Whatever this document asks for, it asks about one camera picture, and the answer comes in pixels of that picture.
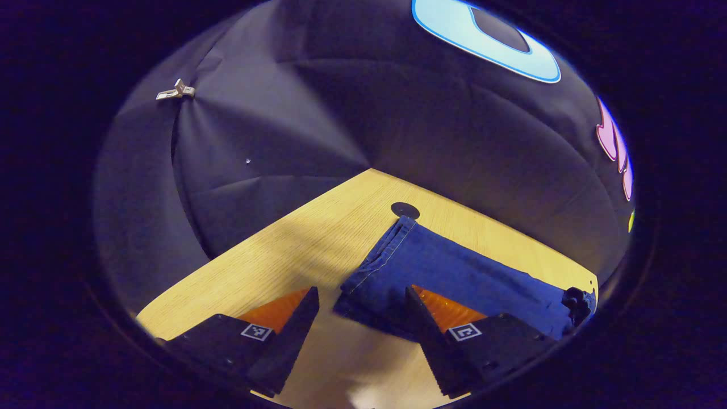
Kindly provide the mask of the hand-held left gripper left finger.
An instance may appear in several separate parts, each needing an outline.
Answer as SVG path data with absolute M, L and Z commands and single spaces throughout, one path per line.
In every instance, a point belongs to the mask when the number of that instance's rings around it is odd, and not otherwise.
M 240 316 L 213 314 L 161 346 L 201 374 L 268 398 L 280 394 L 319 313 L 316 286 Z

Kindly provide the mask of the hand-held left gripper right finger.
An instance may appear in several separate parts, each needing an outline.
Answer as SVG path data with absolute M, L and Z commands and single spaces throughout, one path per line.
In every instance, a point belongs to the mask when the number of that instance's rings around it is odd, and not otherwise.
M 420 286 L 408 287 L 405 300 L 415 339 L 452 399 L 501 382 L 555 345 L 512 314 L 486 316 Z

